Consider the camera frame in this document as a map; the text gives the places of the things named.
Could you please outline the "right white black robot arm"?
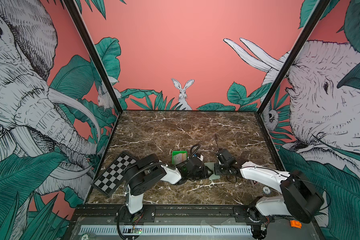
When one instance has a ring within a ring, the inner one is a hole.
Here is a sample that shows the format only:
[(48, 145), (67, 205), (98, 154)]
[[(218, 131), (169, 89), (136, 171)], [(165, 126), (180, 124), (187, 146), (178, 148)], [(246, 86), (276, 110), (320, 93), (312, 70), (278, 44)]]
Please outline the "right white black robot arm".
[(237, 160), (226, 149), (220, 149), (216, 157), (216, 175), (241, 177), (279, 193), (274, 197), (259, 197), (251, 203), (248, 212), (253, 222), (258, 222), (262, 216), (291, 216), (308, 224), (325, 203), (314, 184), (301, 171), (277, 171), (250, 161)]

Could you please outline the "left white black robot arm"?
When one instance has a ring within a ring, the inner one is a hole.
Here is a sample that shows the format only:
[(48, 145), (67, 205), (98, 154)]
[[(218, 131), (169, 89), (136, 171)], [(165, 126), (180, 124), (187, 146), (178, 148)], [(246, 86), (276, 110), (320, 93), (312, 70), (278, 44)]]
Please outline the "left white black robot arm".
[(194, 154), (177, 165), (169, 165), (151, 154), (127, 170), (125, 192), (126, 206), (134, 215), (143, 209), (144, 193), (159, 181), (182, 185), (187, 181), (208, 179), (214, 170), (205, 165), (203, 156)]

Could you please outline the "green plastic card tray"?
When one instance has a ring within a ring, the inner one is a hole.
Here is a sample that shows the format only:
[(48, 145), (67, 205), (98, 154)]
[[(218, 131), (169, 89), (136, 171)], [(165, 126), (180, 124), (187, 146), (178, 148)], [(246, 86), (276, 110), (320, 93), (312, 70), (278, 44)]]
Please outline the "green plastic card tray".
[(172, 152), (172, 164), (178, 165), (188, 159), (187, 151), (173, 151)]

